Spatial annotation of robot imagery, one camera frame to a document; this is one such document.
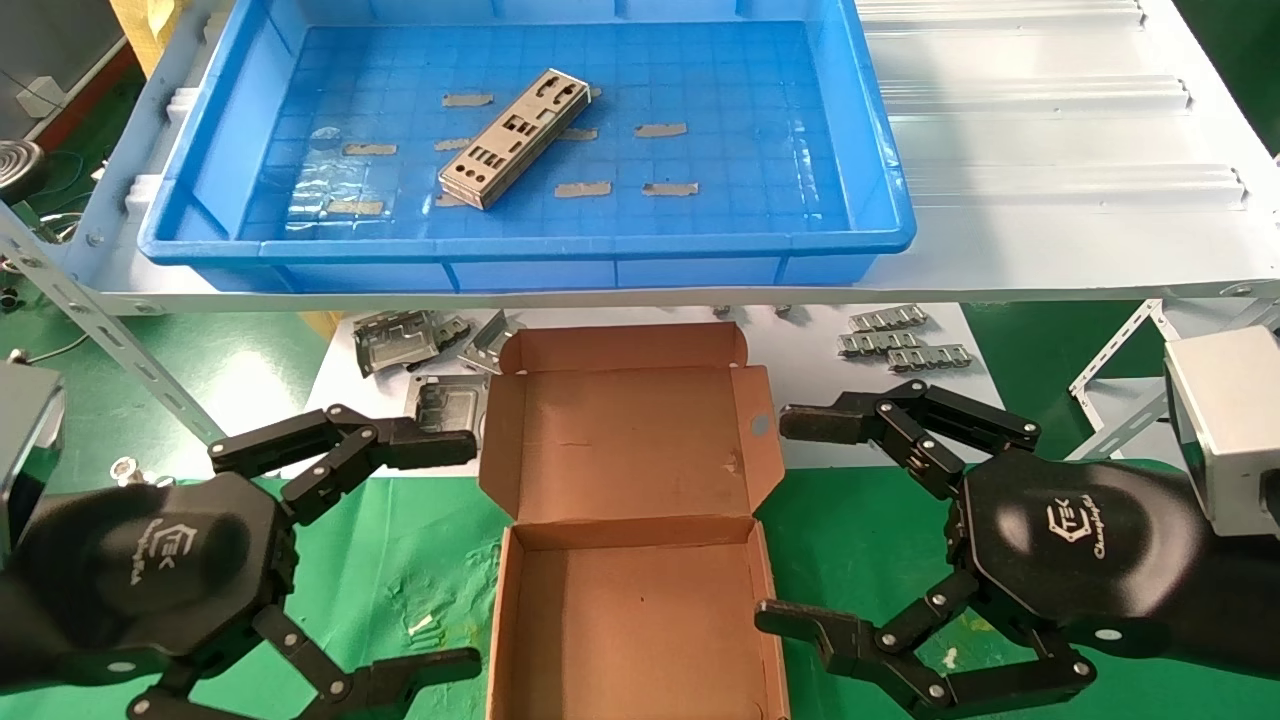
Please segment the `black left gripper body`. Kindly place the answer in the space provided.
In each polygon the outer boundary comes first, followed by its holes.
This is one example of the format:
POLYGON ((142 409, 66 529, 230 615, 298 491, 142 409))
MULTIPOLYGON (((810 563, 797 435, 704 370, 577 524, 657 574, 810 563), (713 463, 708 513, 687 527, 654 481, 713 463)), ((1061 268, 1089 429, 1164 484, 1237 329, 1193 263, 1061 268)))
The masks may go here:
POLYGON ((291 519, 233 473, 46 495, 3 569, 3 691, 220 675, 297 564, 291 519))

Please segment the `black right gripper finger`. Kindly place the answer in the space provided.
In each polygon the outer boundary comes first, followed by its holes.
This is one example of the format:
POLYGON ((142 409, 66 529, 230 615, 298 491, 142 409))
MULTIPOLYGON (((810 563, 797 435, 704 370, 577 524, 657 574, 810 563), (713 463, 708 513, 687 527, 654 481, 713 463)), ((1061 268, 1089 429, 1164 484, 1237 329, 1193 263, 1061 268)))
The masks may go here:
POLYGON ((923 380, 883 393, 842 392, 829 406, 785 406, 780 434, 824 445, 874 445, 937 500, 959 496, 965 462, 942 436, 988 455, 1033 451, 1039 425, 923 380))
POLYGON ((1094 682, 1094 666, 1060 632, 1032 621, 1012 625, 1016 641, 1036 652, 1030 661, 946 675, 924 665, 919 646, 988 596, 977 577, 957 570, 884 626, 780 600, 756 605, 755 626, 812 644, 828 674, 879 687, 913 719, 969 719, 1065 703, 1094 682))

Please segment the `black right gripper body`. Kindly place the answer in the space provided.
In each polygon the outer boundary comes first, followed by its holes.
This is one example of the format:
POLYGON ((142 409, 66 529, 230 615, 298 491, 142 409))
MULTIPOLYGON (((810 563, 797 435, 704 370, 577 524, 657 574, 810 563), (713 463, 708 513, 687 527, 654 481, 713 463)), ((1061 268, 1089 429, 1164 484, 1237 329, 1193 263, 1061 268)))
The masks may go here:
POLYGON ((948 511, 948 561, 1010 641, 1057 632, 1123 659, 1274 679, 1277 539, 1222 537, 1179 473, 1009 450, 975 465, 948 511))

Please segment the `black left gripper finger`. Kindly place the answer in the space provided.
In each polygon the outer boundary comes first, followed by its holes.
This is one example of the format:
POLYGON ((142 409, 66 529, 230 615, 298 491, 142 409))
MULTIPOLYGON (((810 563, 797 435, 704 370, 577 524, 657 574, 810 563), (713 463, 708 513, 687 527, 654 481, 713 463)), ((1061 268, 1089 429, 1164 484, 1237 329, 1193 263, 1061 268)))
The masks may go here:
POLYGON ((246 478, 312 459, 282 489, 280 506, 308 525, 381 468, 452 468, 477 456, 471 430, 426 432, 410 416, 370 418, 335 404, 209 446, 215 471, 246 478))
MULTIPOLYGON (((483 669, 479 651, 462 647, 379 660, 344 673, 278 605, 262 609, 252 628, 316 691, 298 719, 403 719, 420 691, 474 679, 483 669)), ((189 693, 197 683, 196 670, 173 666, 131 701, 128 717, 243 717, 193 702, 189 693)))

